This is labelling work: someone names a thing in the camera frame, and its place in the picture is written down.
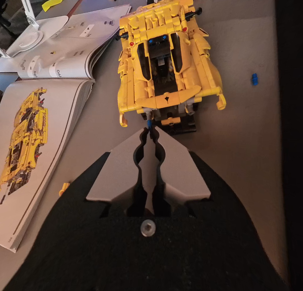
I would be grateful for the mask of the grey desk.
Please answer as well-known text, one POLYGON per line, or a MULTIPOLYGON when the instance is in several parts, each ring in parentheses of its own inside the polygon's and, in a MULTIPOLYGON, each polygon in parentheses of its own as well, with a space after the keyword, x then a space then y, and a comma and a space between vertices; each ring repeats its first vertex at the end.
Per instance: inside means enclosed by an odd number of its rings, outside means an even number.
MULTIPOLYGON (((176 136, 233 189, 248 211, 263 247, 288 282, 287 245, 281 177, 281 129, 275 0, 195 0, 197 17, 223 82, 227 105, 206 97, 195 114, 197 131, 176 136), (257 73, 258 85, 251 77, 257 73)), ((1 247, 1 290, 23 263, 59 197, 104 152, 145 126, 128 112, 119 124, 117 74, 121 42, 113 40, 94 66, 96 80, 74 132, 16 253, 1 247)))

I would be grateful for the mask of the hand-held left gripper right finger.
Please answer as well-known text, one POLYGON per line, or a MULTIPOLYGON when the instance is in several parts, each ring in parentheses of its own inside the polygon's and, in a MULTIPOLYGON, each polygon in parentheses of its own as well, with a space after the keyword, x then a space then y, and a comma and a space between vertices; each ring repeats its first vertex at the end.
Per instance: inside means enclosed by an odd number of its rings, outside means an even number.
POLYGON ((211 192, 188 149, 157 126, 151 137, 159 161, 152 193, 155 216, 169 217, 175 207, 209 199, 211 192))

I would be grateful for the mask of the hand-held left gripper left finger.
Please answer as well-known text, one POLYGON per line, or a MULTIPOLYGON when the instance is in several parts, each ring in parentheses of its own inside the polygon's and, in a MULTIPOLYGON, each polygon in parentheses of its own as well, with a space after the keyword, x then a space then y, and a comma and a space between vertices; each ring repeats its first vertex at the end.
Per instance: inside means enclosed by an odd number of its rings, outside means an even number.
POLYGON ((139 163, 144 157, 149 130, 140 129, 112 149, 86 199, 120 205, 128 216, 143 216, 147 193, 139 163))

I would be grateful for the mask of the instruction booklet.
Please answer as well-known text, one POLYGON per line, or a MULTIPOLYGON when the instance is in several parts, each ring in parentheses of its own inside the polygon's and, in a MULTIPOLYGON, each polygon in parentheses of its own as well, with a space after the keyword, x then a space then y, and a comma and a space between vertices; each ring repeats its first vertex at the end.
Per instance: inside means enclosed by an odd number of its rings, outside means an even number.
POLYGON ((130 4, 72 16, 18 60, 1 100, 1 247, 16 252, 95 82, 92 68, 130 4))

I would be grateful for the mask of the yellow brick car model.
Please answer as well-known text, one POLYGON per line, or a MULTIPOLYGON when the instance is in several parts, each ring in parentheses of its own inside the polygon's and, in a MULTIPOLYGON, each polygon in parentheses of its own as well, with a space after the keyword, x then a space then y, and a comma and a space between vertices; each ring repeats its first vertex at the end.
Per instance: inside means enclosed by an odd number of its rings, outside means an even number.
POLYGON ((210 60, 208 33, 200 28, 193 0, 161 0, 119 20, 122 52, 117 95, 119 122, 126 112, 171 134, 195 132, 194 113, 207 96, 226 107, 221 76, 210 60))

